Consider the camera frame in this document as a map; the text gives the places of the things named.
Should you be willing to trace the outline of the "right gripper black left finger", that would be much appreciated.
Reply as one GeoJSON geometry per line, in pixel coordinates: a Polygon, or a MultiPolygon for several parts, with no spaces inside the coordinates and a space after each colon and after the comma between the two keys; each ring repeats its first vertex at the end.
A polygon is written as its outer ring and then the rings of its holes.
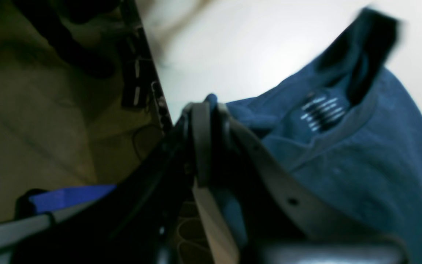
{"type": "Polygon", "coordinates": [[[189,104],[140,167],[104,198],[18,243],[12,264],[152,264],[191,186],[211,180],[211,110],[189,104]]]}

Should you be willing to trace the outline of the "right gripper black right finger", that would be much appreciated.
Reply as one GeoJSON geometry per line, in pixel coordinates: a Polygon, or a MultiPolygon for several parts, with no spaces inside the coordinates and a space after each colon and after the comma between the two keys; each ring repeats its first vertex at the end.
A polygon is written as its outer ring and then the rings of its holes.
{"type": "Polygon", "coordinates": [[[258,137],[219,103],[223,147],[216,177],[238,199],[248,244],[241,264],[408,264],[397,238],[324,203],[286,173],[258,137]]]}

